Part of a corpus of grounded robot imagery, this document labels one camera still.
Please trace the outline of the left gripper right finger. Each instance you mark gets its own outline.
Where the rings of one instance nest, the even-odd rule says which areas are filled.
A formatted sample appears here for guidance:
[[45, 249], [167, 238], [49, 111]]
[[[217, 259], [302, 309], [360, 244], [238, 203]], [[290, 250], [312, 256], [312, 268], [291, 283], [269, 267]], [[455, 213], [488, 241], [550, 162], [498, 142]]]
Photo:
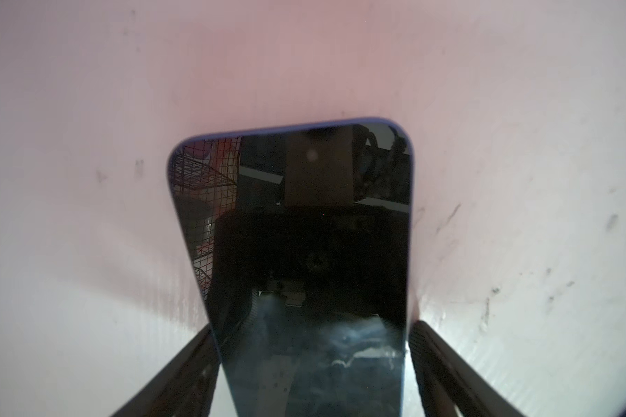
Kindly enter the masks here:
[[425, 321], [408, 338], [418, 392], [427, 416], [520, 416]]

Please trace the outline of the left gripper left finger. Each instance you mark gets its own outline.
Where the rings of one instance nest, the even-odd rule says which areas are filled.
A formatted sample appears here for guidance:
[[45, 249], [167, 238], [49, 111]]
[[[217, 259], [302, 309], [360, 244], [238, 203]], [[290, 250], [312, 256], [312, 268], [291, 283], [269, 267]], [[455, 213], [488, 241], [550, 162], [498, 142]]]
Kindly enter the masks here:
[[116, 416], [208, 416], [220, 358], [206, 325]]

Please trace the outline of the black smartphone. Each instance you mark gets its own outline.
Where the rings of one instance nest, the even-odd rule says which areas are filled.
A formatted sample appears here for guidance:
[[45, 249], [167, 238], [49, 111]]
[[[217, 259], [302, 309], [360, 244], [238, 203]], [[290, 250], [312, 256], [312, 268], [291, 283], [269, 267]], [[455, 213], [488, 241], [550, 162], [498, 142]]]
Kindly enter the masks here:
[[399, 416], [412, 155], [379, 120], [197, 137], [168, 183], [240, 416]]

